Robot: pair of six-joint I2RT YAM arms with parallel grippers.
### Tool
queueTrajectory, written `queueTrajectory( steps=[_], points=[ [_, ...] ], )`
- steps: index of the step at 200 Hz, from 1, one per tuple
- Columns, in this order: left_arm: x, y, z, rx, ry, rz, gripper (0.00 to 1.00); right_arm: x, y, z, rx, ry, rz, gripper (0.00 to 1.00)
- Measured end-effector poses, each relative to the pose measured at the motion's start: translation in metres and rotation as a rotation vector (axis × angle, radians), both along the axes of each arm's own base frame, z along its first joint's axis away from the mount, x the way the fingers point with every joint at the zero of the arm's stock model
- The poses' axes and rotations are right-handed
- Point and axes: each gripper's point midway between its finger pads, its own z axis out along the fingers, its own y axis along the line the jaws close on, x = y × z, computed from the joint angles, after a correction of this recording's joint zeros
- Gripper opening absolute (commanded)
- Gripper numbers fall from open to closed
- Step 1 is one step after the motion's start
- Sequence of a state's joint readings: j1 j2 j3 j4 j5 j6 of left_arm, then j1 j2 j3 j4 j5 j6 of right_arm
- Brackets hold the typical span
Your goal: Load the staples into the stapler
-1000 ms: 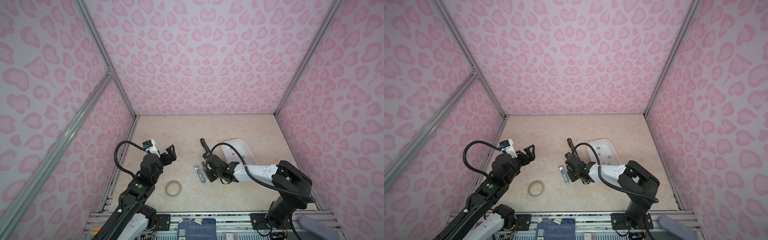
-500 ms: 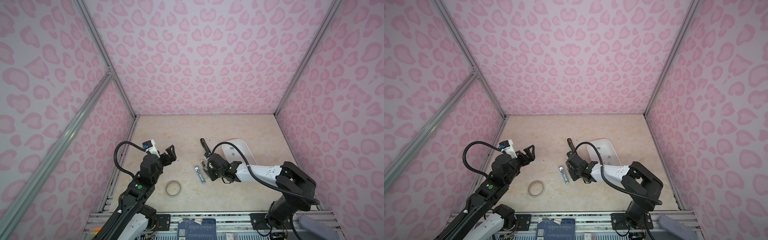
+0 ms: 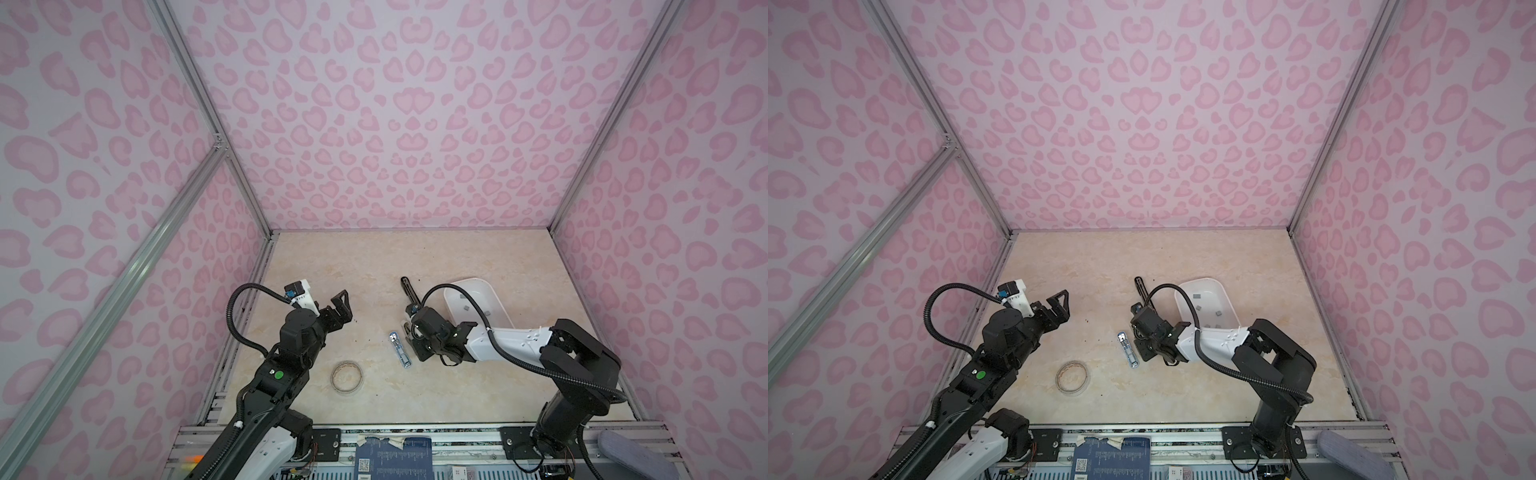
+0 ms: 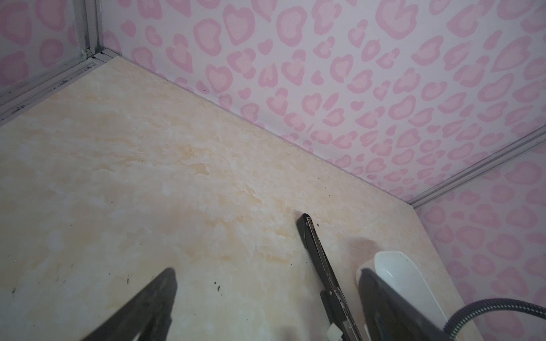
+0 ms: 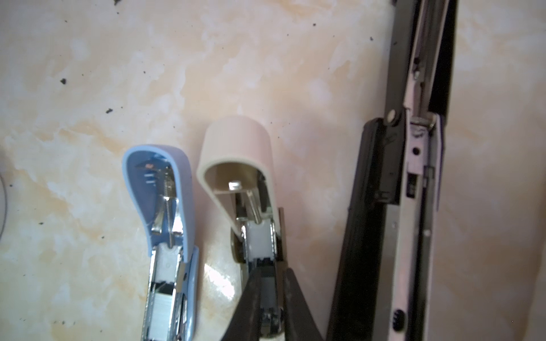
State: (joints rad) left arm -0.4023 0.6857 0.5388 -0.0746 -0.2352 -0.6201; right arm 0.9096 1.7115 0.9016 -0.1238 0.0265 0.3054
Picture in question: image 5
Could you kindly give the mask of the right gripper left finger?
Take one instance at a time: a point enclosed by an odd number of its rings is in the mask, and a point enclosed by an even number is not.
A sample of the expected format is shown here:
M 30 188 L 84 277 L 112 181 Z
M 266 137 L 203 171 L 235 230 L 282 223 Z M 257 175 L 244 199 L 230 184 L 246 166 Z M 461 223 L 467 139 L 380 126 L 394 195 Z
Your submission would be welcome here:
M 261 335 L 261 270 L 253 269 L 222 341 L 258 341 Z

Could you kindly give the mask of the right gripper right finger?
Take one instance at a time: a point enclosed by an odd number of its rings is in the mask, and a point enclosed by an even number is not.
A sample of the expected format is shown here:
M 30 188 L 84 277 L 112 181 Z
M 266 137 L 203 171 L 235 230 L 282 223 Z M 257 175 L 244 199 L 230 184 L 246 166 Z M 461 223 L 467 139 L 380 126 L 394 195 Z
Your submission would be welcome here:
M 322 341 L 323 338 L 292 269 L 284 272 L 285 340 Z

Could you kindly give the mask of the black stapler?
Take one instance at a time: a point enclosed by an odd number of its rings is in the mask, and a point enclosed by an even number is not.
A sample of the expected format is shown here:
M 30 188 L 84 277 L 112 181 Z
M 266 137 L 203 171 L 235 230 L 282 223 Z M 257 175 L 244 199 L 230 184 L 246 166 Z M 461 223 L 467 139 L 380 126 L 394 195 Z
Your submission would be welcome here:
M 385 111 L 361 136 L 328 340 L 428 338 L 457 7 L 395 2 Z

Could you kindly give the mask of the blue mini stapler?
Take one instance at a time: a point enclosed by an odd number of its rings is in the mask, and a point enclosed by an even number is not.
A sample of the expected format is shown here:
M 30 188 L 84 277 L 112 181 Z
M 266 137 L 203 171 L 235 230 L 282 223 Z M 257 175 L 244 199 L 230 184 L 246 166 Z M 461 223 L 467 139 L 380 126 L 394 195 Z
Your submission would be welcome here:
M 122 173 L 150 256 L 141 338 L 192 340 L 200 250 L 189 159 L 173 146 L 134 146 Z

